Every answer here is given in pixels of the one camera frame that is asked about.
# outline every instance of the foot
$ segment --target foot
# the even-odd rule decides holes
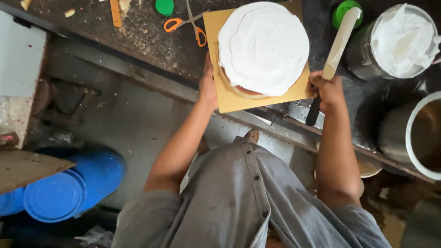
[[[197,152],[198,152],[199,155],[202,155],[204,153],[207,153],[209,150],[210,150],[210,148],[207,145],[207,139],[205,138],[204,135],[202,135],[202,139],[199,142],[199,146],[198,146]]]
[[[259,131],[255,130],[255,129],[251,129],[244,136],[244,138],[250,143],[257,144],[257,142],[259,141]]]

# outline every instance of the green container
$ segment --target green container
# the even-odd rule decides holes
[[[340,3],[340,5],[335,9],[333,15],[332,15],[332,23],[334,24],[334,27],[339,29],[341,21],[343,20],[344,14],[353,7],[358,7],[361,10],[360,18],[357,19],[354,25],[354,29],[360,26],[361,22],[363,21],[363,10],[361,9],[360,4],[358,4],[355,1],[344,1]]]
[[[161,15],[171,16],[175,4],[173,0],[156,0],[155,7]]]

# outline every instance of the white frosting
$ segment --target white frosting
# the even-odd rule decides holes
[[[405,12],[406,4],[383,13],[372,33],[372,52],[380,67],[397,78],[428,68],[439,52],[439,37],[423,17]]]
[[[309,55],[299,18],[271,2],[236,9],[219,31],[219,64],[232,86],[280,96],[296,82]]]

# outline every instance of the orange scissors handle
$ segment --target orange scissors handle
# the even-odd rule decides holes
[[[167,25],[168,25],[169,23],[171,23],[171,22],[176,22],[176,24],[174,24],[173,26],[167,28]],[[170,33],[170,32],[172,32],[173,30],[176,30],[176,29],[179,27],[179,25],[180,25],[181,23],[182,23],[182,19],[179,19],[179,18],[168,19],[168,20],[164,23],[164,30],[165,30],[167,33]]]
[[[204,36],[204,44],[201,44],[201,39],[199,37],[199,34],[202,34]],[[207,44],[207,36],[205,35],[204,31],[200,27],[196,27],[196,40],[198,41],[198,45],[200,47],[205,46]]]

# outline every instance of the tiled floor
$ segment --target tiled floor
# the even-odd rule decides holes
[[[153,161],[179,128],[191,105],[148,91],[122,77],[99,71],[64,53],[56,56],[52,54],[50,60],[49,71],[52,76],[83,82],[102,91],[102,95],[94,98],[85,109],[84,124],[68,128],[75,137],[104,144],[124,157],[127,163],[125,179],[116,192],[101,202],[108,207],[121,209],[125,203],[142,193]],[[214,149],[232,142],[237,135],[244,136],[249,130],[249,127],[242,124],[213,116],[205,136],[209,147]],[[300,180],[307,188],[312,185],[315,155],[263,133],[260,134],[258,144],[302,175]]]

